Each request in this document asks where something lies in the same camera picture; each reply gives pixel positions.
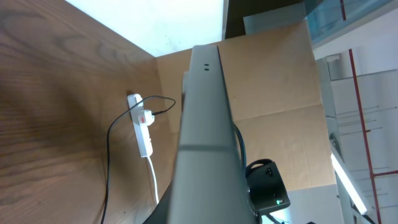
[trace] brown wood grain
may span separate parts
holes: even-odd
[[[106,130],[131,93],[162,94],[154,57],[65,1],[1,0],[0,223],[98,223]],[[150,132],[162,195],[175,154],[167,117]],[[142,223],[152,177],[129,117],[111,155],[106,223]]]

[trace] metallic gray object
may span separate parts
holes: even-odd
[[[216,45],[192,49],[167,220],[170,224],[257,223]]]

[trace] white power strip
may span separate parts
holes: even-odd
[[[129,102],[129,108],[137,104],[142,100],[140,94],[132,94],[127,96]],[[152,115],[152,111],[144,110],[144,103],[140,103],[134,109],[130,111],[134,130],[136,132],[136,138],[141,157],[149,157],[153,153],[152,143],[149,137],[148,126],[151,125],[155,116]]]

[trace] fluorescent light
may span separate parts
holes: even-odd
[[[333,145],[331,144],[331,163],[333,168],[335,169],[338,177],[342,181],[344,188],[347,190],[351,200],[356,205],[356,208],[360,212],[360,214],[364,215],[366,212],[371,210],[371,206],[366,200],[366,198],[362,195],[358,185],[354,181],[354,178],[349,173],[347,167],[345,166],[343,160],[334,149]]]

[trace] white plug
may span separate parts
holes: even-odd
[[[127,96],[129,108],[142,100],[140,94],[132,94]],[[148,126],[155,121],[155,116],[151,110],[144,110],[144,102],[130,111],[134,130],[141,157],[149,157],[153,153],[152,143],[150,142]]]

